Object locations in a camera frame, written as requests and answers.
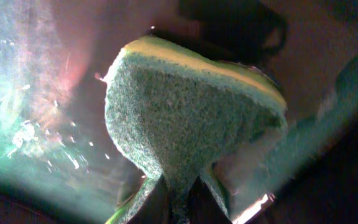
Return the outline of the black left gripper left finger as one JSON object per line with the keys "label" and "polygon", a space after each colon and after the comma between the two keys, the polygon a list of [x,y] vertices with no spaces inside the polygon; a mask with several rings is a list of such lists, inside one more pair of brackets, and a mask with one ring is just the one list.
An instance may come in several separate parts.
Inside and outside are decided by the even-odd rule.
{"label": "black left gripper left finger", "polygon": [[147,178],[128,210],[130,224],[169,224],[170,196],[164,176]]}

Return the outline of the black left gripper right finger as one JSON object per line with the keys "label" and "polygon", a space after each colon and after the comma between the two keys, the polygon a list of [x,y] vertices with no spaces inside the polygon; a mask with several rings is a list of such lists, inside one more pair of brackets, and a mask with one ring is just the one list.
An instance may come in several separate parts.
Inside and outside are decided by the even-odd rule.
{"label": "black left gripper right finger", "polygon": [[188,218],[191,224],[231,224],[206,183],[198,177],[188,194]]}

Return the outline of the green yellow scrub sponge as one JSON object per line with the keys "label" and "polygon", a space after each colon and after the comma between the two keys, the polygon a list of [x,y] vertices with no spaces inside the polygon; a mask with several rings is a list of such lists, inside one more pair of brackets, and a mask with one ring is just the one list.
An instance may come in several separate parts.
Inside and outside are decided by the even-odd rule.
{"label": "green yellow scrub sponge", "polygon": [[[154,35],[123,46],[104,81],[108,133],[145,180],[164,176],[173,223],[190,223],[188,194],[198,177],[229,218],[213,164],[287,125],[287,103],[260,70],[214,61]],[[128,222],[137,192],[110,223]]]}

